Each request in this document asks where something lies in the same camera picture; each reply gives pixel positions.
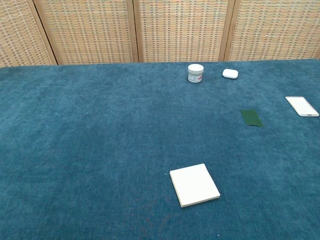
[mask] white board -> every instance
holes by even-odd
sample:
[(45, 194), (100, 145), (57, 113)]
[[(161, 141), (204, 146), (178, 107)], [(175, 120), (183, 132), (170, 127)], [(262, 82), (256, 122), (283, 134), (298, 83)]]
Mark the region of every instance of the white board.
[(170, 177), (182, 208), (220, 197), (204, 163), (172, 170)]

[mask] wicker panel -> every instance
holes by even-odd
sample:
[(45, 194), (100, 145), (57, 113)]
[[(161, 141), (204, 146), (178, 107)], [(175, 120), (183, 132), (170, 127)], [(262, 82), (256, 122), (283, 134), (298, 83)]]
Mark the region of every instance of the wicker panel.
[(320, 0), (242, 0), (229, 60), (313, 58), (320, 44)]
[(52, 64), (27, 1), (0, 1), (0, 67)]
[(137, 0), (139, 59), (217, 61), (228, 0)]
[(36, 0), (59, 64), (133, 62), (126, 0)]

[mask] blue carpet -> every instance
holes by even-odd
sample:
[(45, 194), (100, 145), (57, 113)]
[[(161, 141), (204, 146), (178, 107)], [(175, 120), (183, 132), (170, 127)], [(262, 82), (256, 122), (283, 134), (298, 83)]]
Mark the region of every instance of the blue carpet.
[[(320, 61), (188, 65), (1, 68), (0, 239), (320, 239), (320, 117), (285, 99), (320, 112)], [(180, 208), (201, 163), (221, 197)]]

